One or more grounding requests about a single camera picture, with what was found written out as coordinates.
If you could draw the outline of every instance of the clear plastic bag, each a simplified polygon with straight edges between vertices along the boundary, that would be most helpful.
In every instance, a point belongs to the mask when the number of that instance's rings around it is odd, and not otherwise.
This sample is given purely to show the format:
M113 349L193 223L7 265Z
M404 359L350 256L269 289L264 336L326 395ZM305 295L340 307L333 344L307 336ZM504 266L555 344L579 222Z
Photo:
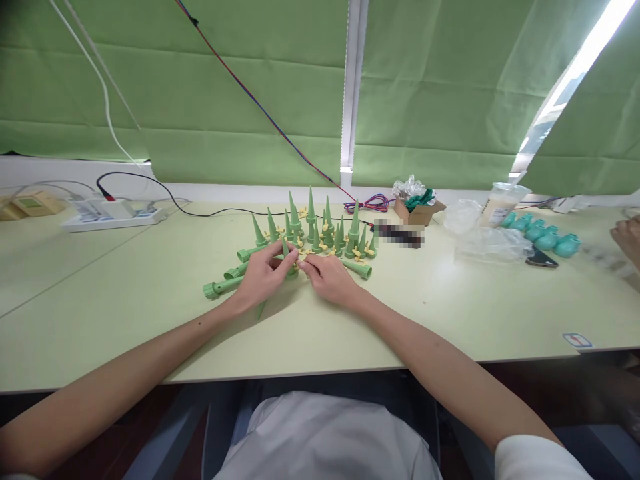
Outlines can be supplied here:
M458 200L445 210L445 229L455 238L455 256L489 263L522 263L533 245L518 230L478 227L482 206Z
M410 176L406 182L396 180L391 189L391 194L400 200L407 200L415 195L422 195L427 188L420 180L416 180L414 176Z

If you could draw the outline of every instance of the green roller blind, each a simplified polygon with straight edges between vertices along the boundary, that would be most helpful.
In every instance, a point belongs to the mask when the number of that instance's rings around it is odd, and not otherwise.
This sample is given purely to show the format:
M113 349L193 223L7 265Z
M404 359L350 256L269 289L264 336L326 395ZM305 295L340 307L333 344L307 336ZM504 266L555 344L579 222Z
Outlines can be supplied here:
M75 28L62 0L57 4ZM119 139L134 158L151 158L160 180L326 183L279 136L173 0L75 0L73 6L142 128L109 87ZM347 1L190 0L187 8L282 130L337 180ZM0 151L126 158L107 129L99 81L49 2L16 2L7 16L0 39Z
M587 72L522 184L536 193L625 195L640 188L640 3Z
M487 189L607 0L371 0L354 185Z

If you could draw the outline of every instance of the power strip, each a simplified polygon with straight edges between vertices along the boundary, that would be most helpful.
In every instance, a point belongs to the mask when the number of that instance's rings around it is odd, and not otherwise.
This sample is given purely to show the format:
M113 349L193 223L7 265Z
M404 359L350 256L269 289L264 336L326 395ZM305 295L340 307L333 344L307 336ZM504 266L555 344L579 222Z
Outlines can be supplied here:
M96 220L83 221L78 215L66 222L60 224L62 230L74 233L80 231L107 230L112 228L139 227L141 225L155 225L167 218L162 209L156 209L153 212L142 213L142 210L136 210L137 215L131 219L116 220L111 217L100 217Z

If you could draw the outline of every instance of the mobile phone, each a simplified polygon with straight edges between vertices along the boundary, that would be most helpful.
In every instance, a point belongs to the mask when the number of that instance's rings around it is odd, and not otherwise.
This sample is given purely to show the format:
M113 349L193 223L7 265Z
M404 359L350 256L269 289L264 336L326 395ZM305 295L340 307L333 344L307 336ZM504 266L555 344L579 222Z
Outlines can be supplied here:
M533 248L533 255L526 259L525 262L534 267L558 268L558 262L552 260L546 253L536 247Z

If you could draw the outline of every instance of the another person's hand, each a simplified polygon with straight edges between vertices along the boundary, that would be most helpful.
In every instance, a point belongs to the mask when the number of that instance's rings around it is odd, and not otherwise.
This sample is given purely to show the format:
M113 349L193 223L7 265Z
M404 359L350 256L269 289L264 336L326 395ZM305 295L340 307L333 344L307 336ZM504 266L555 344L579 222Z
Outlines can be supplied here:
M616 223L611 236L636 268L640 269L640 215Z
M349 307L364 292L334 255L308 255L298 266L311 280L315 292L330 302Z
M233 295L242 302L243 309L251 310L272 296L285 279L287 272L298 260L298 250L287 242L289 254L280 260L274 258L282 254L282 242L277 241L257 251L249 259L244 279Z

